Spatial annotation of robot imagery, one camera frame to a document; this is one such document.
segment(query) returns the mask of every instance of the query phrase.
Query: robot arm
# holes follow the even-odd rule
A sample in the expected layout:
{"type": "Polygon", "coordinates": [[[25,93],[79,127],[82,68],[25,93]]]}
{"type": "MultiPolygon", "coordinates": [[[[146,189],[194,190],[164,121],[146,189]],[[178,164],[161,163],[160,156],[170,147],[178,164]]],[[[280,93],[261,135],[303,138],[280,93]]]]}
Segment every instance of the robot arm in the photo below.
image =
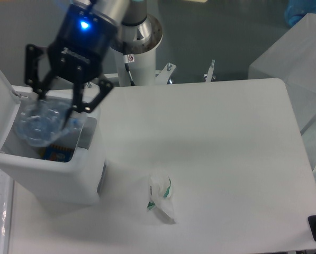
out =
{"type": "Polygon", "coordinates": [[[82,101],[84,84],[101,76],[102,61],[129,5],[130,0],[74,0],[46,52],[32,44],[26,46],[25,83],[38,94],[38,99],[45,98],[53,79],[60,77],[74,84],[67,118],[72,111],[93,111],[113,85],[108,80],[100,80],[100,93],[87,104],[82,101]],[[40,81],[38,61],[45,53],[51,69],[40,81]]]}

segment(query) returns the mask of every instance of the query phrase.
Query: clear plastic container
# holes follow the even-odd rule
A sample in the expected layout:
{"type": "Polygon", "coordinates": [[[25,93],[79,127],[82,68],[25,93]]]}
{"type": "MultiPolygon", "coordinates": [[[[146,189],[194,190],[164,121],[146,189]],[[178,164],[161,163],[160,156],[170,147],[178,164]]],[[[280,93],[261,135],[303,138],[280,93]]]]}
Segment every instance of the clear plastic container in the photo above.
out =
{"type": "Polygon", "coordinates": [[[289,0],[285,11],[286,22],[294,26],[307,13],[316,13],[316,0],[289,0]]]}
{"type": "Polygon", "coordinates": [[[86,122],[87,114],[83,113],[79,118],[70,118],[64,126],[69,108],[69,102],[57,99],[29,102],[17,119],[15,132],[30,146],[49,146],[67,134],[80,131],[86,122]]]}

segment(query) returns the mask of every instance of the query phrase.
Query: white tabletop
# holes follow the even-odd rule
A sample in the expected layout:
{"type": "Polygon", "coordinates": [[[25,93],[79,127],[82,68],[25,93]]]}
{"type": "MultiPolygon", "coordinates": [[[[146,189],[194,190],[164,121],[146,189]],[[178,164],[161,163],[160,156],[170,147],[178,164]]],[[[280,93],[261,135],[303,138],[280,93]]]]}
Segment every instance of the white tabletop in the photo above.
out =
{"type": "Polygon", "coordinates": [[[316,249],[316,185],[282,81],[115,88],[101,107],[100,204],[41,201],[16,184],[10,254],[316,249]],[[146,210],[156,169],[174,185],[175,224],[146,210]]]}

